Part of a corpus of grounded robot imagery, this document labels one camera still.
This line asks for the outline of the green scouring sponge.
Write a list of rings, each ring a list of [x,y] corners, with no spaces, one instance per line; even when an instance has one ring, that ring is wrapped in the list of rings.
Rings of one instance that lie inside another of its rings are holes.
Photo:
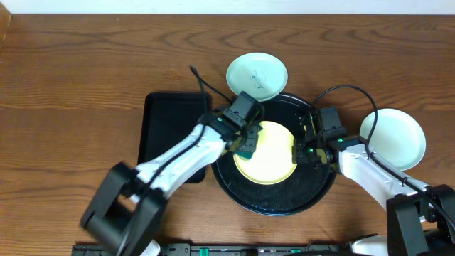
[[[238,152],[237,149],[235,150],[235,154],[238,155],[239,157],[243,158],[243,159],[246,159],[246,160],[249,160],[252,158],[253,154],[254,153],[242,153],[242,152]]]

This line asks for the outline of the yellow plate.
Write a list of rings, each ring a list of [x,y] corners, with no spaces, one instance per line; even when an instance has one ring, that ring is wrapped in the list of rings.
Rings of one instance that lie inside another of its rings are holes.
[[[258,143],[250,159],[234,154],[234,162],[248,180],[261,185],[272,185],[290,177],[296,169],[292,161],[294,135],[283,125],[262,121]]]

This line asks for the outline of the light blue plate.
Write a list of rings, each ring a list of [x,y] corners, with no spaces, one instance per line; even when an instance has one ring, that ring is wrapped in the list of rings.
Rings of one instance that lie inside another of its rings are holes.
[[[426,137],[419,123],[401,110],[378,110],[370,145],[401,171],[415,167],[424,157]]]
[[[267,53],[247,53],[231,62],[226,72],[228,87],[236,94],[246,92],[263,102],[277,96],[287,85],[286,66]]]

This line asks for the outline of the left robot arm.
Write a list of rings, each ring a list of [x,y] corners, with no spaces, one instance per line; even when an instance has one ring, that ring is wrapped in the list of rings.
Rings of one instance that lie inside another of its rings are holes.
[[[113,166],[81,217],[80,226],[112,255],[158,255],[154,240],[171,195],[227,150],[218,131],[227,119],[211,115],[155,159]]]

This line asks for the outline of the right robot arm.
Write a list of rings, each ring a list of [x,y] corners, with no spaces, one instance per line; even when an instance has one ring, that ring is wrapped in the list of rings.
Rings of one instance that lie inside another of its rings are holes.
[[[454,190],[430,186],[408,176],[368,147],[361,137],[295,139],[297,164],[337,171],[355,181],[387,213],[387,235],[369,235],[350,243],[352,255],[453,255]]]

